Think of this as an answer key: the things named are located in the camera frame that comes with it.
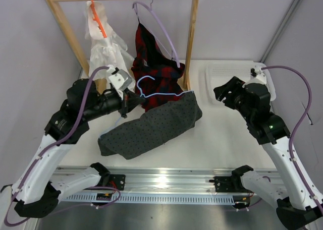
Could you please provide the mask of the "dark grey dotted skirt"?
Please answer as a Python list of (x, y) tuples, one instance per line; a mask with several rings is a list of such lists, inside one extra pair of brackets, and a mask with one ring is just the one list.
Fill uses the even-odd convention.
[(194, 128), (201, 117), (195, 94), (184, 93), (178, 101), (169, 101), (102, 134), (98, 138), (100, 154), (133, 159)]

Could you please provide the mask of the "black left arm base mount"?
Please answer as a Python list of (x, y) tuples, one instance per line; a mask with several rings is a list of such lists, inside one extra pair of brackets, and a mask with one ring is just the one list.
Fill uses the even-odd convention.
[(126, 176), (125, 175), (110, 175), (108, 186), (123, 191), (125, 188)]

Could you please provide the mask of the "light blue wire hanger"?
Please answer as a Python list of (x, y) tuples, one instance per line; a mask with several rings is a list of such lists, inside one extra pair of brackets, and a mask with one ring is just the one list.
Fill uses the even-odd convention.
[[(182, 91), (181, 93), (161, 93), (161, 92), (156, 92), (156, 93), (151, 93), (151, 94), (149, 94), (149, 95), (146, 95), (146, 94), (143, 92), (142, 88), (140, 87), (140, 82), (141, 82), (143, 79), (146, 79), (146, 78), (149, 78), (149, 79), (155, 80), (155, 78), (154, 78), (154, 77), (149, 76), (149, 75), (146, 75), (146, 76), (141, 77), (141, 78), (136, 82), (136, 88), (137, 88), (137, 89), (139, 90), (139, 92), (140, 92), (140, 95), (139, 95), (139, 97), (140, 97), (140, 98), (148, 99), (148, 98), (153, 97), (153, 96), (175, 96), (175, 97), (181, 97), (184, 93), (190, 93), (190, 92), (194, 93), (194, 91), (193, 91), (193, 90), (187, 90), (187, 91)], [(115, 123), (114, 123), (111, 127), (109, 127), (107, 130), (103, 131), (103, 132), (100, 134), (99, 138), (101, 138), (105, 133), (107, 133), (107, 132), (111, 131), (112, 129), (116, 128), (116, 127), (117, 127), (117, 125), (118, 125), (118, 123), (119, 123), (119, 121), (120, 121), (121, 119), (122, 119), (122, 117), (120, 116), (120, 117), (115, 121)]]

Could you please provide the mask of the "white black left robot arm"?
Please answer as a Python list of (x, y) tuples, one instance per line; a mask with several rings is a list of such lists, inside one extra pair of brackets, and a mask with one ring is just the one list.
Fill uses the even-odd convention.
[(115, 88), (99, 94), (95, 83), (79, 79), (67, 90), (67, 98), (45, 127), (40, 146), (24, 174), (13, 185), (1, 189), (1, 220), (4, 221), (13, 202), (20, 217), (43, 218), (62, 199), (83, 189), (103, 190), (110, 183), (110, 172), (100, 163), (93, 163), (81, 173), (59, 181), (51, 176), (65, 155), (89, 130), (89, 121), (118, 111), (125, 117), (144, 98), (125, 89), (123, 98)]

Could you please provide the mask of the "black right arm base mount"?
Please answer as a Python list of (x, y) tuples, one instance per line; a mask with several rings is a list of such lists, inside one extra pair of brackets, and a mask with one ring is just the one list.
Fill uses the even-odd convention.
[(209, 180), (217, 193), (251, 193), (243, 187), (240, 178), (234, 176), (215, 176)]

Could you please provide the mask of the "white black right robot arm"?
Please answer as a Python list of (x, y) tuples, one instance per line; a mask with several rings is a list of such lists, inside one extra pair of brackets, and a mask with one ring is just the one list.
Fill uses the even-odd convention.
[(231, 187), (258, 195), (275, 209), (286, 229), (300, 229), (321, 218), (322, 193), (303, 172), (296, 150), (290, 146), (292, 138), (285, 122), (271, 112), (271, 95), (266, 85), (233, 77), (213, 91), (216, 100), (241, 114), (249, 133), (271, 158), (285, 186), (275, 186), (244, 165), (232, 171)]

